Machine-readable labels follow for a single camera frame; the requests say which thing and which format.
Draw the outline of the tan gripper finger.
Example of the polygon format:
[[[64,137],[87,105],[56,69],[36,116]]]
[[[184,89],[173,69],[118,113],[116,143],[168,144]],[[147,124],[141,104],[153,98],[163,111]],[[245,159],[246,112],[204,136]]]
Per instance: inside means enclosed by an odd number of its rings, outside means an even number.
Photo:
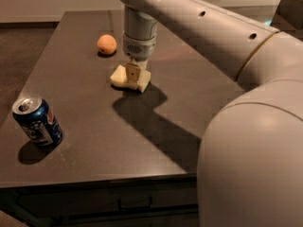
[[[139,81],[141,68],[133,63],[127,63],[125,65],[127,82],[132,89],[137,88],[137,82]]]

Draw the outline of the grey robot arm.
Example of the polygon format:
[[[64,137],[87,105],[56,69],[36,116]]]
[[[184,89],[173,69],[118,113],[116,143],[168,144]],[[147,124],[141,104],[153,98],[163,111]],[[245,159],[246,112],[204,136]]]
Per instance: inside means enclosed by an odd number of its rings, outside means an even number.
[[[303,227],[302,43],[203,0],[120,0],[241,89],[200,146],[200,227]]]

